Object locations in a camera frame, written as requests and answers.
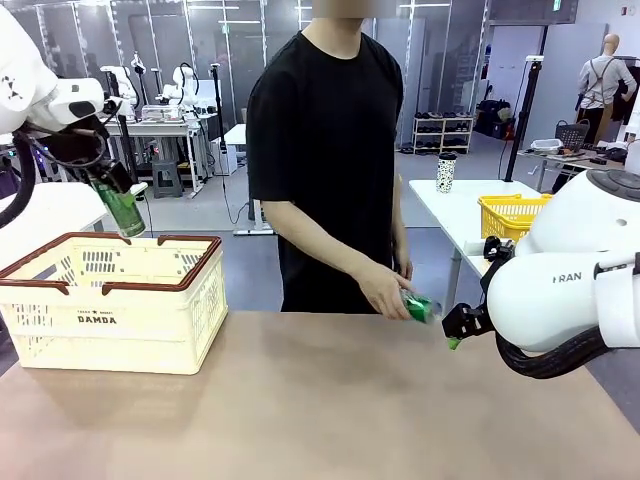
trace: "black basket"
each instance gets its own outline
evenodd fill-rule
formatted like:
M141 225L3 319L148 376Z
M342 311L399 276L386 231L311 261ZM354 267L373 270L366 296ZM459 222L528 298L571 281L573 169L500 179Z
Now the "black basket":
M577 152L584 145L584 140L587 138L590 128L591 124L587 119L580 120L573 125L560 120L556 125L556 138L562 141L564 148Z

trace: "black pants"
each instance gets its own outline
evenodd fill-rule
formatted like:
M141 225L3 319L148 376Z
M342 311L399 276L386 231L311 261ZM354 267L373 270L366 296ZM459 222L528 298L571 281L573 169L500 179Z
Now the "black pants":
M589 131L587 132L587 136L584 139L584 143L593 144L596 140L596 134L598 133L598 129L600 128L600 122L602 121L602 115L604 115L604 108L588 108L588 109L580 109L580 113L578 114L578 121L586 119L589 120ZM553 188L551 192L556 194L560 191L562 187L564 187L567 182L571 178L571 173L579 172L582 169L574 168L574 167L564 167L562 172L558 175L556 179L556 183L553 184Z

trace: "white shirt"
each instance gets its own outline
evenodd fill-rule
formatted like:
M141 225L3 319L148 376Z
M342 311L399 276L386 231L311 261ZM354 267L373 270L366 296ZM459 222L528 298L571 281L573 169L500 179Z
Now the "white shirt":
M602 77L602 82L598 80L599 76ZM631 94L638 88L638 84L629 72L627 65L620 59L610 55L600 55L585 63L580 72L579 90L584 94L584 100L580 106L582 108L603 108L604 105L612 104L620 80L624 80Z

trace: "man's hand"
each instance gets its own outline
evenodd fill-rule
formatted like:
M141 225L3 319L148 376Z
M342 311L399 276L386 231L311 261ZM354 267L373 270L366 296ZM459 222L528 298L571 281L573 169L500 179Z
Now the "man's hand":
M409 258L409 248L406 244L396 246L395 260L400 275L411 281L413 278L413 263L411 263L411 259Z
M365 262L353 278L377 312L390 320L411 318L400 296L401 288L413 291L407 279L373 260Z

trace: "glass wall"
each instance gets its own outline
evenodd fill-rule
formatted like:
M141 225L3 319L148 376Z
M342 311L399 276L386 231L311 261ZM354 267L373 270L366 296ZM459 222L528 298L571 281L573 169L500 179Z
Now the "glass wall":
M366 19L363 32L400 65L405 102L398 143L411 139L416 111L468 111L477 81L488 0L389 0L394 18ZM150 103L173 83L182 62L201 81L219 64L223 123L243 122L253 85L268 62L312 20L312 0L6 0L58 75L92 76L129 66L134 53L147 72ZM132 78L141 90L138 78Z

